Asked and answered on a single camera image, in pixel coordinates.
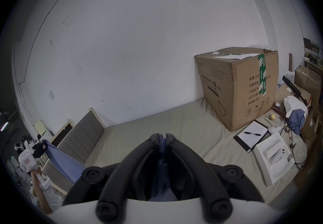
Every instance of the clipboard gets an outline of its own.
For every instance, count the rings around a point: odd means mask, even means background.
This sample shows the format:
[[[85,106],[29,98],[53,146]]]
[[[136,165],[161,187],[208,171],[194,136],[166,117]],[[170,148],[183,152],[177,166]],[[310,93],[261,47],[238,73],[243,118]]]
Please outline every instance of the clipboard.
[[[266,127],[267,129],[268,129],[268,127],[267,126],[265,126],[265,125],[263,125],[262,123],[260,123],[260,122],[258,122],[257,120],[253,120],[253,121],[251,121],[250,122],[250,124],[252,123],[252,122],[256,122],[256,123],[258,123],[258,124],[260,124],[260,125],[262,125],[263,127]],[[238,133],[236,136],[234,136],[233,137],[233,139],[235,139],[236,141],[237,141],[237,143],[239,143],[240,144],[240,146],[242,147],[242,148],[244,148],[244,150],[247,152],[247,153],[249,153],[249,152],[251,152],[255,147],[256,147],[256,145],[258,144],[258,143],[260,143],[261,142],[261,140],[269,133],[269,131],[267,130],[267,132],[259,139],[259,141],[252,147],[252,148],[250,148],[248,145],[246,145],[245,143],[244,143],[244,141],[242,141],[241,139],[240,139],[240,137],[238,136],[240,133]]]

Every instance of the white paper sheet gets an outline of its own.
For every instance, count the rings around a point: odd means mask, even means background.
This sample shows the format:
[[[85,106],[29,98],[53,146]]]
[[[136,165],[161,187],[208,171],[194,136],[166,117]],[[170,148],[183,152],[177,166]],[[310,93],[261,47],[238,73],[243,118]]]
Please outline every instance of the white paper sheet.
[[[256,145],[256,143],[265,135],[268,129],[261,124],[253,121],[250,125],[248,125],[241,133],[238,134],[238,137],[246,144],[249,148],[252,148]]]
[[[227,56],[219,56],[214,58],[221,58],[221,59],[244,59],[247,57],[255,57],[259,54],[244,54],[244,55],[227,55]]]

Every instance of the clothing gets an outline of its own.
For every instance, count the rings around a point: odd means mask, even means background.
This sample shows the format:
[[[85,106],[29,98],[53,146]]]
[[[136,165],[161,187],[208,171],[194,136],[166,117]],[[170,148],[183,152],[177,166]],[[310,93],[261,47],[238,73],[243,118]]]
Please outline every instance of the clothing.
[[[43,140],[42,144],[47,145],[48,148],[45,153],[57,170],[72,183],[75,183],[81,177],[81,174],[86,167],[71,156],[57,149],[49,141]]]
[[[287,96],[284,98],[284,105],[286,109],[286,118],[289,118],[290,114],[295,109],[302,109],[304,111],[304,117],[306,117],[306,113],[308,111],[307,106],[305,106],[305,104],[296,97]]]
[[[151,186],[151,197],[149,201],[169,202],[177,201],[175,194],[170,188],[170,178],[168,174],[168,165],[165,160],[166,139],[159,135],[159,154],[160,159],[157,163],[157,171]]]
[[[293,110],[287,118],[287,124],[295,134],[299,135],[305,124],[304,111],[302,109]]]

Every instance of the blue cloth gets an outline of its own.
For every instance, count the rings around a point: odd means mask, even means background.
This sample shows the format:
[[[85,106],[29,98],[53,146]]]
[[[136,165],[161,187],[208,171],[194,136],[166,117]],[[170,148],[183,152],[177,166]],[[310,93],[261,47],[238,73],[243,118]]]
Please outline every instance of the blue cloth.
[[[292,111],[289,118],[287,118],[287,124],[292,129],[292,131],[297,135],[299,135],[299,133],[301,132],[301,129],[305,124],[304,113],[305,112],[301,109],[295,109]]]
[[[43,140],[42,144],[44,143],[48,146],[45,153],[50,161],[59,172],[74,184],[81,177],[81,174],[86,167],[71,156],[57,149],[49,141]]]
[[[157,163],[157,171],[151,186],[151,197],[149,201],[170,202],[177,201],[175,194],[170,188],[170,178],[168,174],[168,165],[165,160],[166,139],[159,135],[159,154],[160,159]]]

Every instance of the bed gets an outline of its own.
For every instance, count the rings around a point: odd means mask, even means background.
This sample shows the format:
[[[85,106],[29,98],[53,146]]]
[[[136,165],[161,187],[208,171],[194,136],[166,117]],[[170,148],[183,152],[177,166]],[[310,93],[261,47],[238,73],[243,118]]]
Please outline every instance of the bed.
[[[276,117],[275,121],[268,118],[272,113],[274,112],[270,110],[257,120],[266,126],[282,126],[282,118]],[[87,167],[111,165],[122,161],[151,134],[172,133],[206,162],[221,166],[228,164],[240,166],[268,204],[293,180],[298,169],[293,165],[274,185],[266,187],[253,152],[247,153],[233,138],[242,129],[229,132],[206,99],[202,98],[152,116],[105,128],[82,163]],[[282,137],[289,145],[289,134],[283,131]],[[293,142],[296,144],[295,160],[303,162],[307,153],[306,145],[301,137],[294,133]]]

